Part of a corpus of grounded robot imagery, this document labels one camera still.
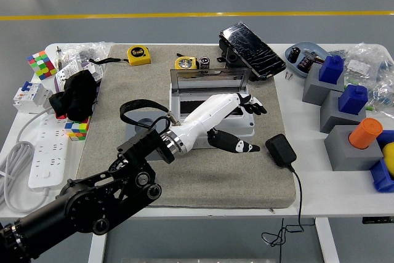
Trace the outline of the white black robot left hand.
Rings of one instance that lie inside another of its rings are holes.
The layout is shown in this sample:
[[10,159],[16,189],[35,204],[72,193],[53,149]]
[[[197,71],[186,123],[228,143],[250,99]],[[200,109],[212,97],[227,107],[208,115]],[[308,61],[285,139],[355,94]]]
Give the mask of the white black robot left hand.
[[201,136],[207,136],[210,145],[227,152],[258,152],[259,146],[215,128],[237,107],[243,107],[249,114],[262,115],[267,112],[262,103],[250,94],[216,94],[198,106],[180,125],[172,126],[166,136],[183,155],[192,150],[197,138]]

